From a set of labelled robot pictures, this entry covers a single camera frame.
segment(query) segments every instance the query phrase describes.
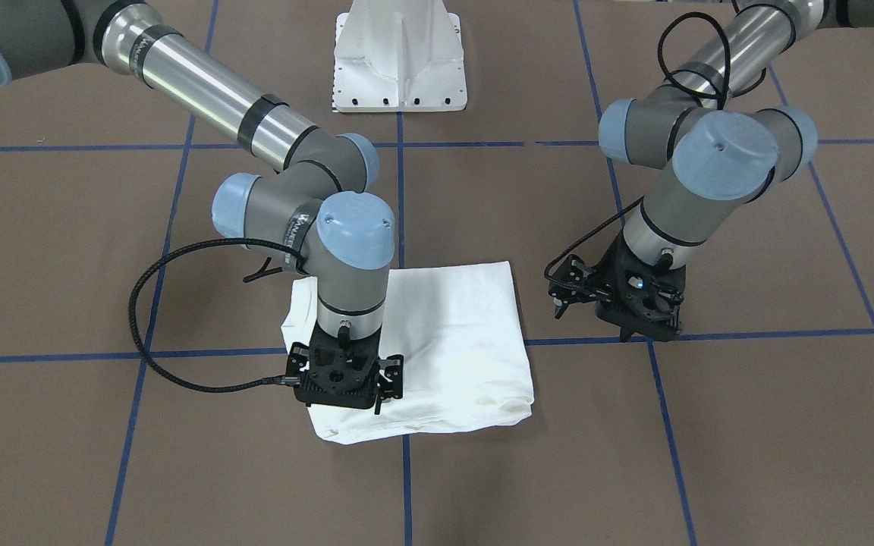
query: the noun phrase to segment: robotic arm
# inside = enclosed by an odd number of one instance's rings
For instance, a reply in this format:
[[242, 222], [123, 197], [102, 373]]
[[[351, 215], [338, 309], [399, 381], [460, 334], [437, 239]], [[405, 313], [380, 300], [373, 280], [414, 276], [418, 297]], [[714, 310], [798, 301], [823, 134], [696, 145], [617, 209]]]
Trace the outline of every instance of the robotic arm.
[[[573, 303], [596, 302], [596, 315], [658, 341], [682, 331], [686, 265], [737, 207], [810, 162], [818, 132], [797, 108], [753, 114], [722, 111], [746, 93], [766, 66], [818, 28], [874, 27], [874, 0], [746, 0], [726, 27], [687, 14], [660, 39], [666, 81], [646, 99], [610, 104], [599, 124], [599, 145], [619, 162], [662, 170], [637, 203], [602, 259], [588, 266], [569, 255], [555, 275], [545, 270], [555, 317]], [[718, 37], [677, 70], [668, 71], [662, 47], [669, 31], [703, 15]]]
[[247, 248], [319, 278], [318, 324], [309, 346], [289, 350], [280, 384], [306, 404], [375, 404], [377, 412], [386, 398], [402, 397], [403, 357], [378, 354], [395, 221], [365, 193], [379, 176], [371, 142], [329, 135], [141, 0], [0, 0], [0, 86], [80, 62], [135, 76], [281, 172], [274, 180], [229, 177], [212, 204], [223, 236], [281, 244], [294, 252]]

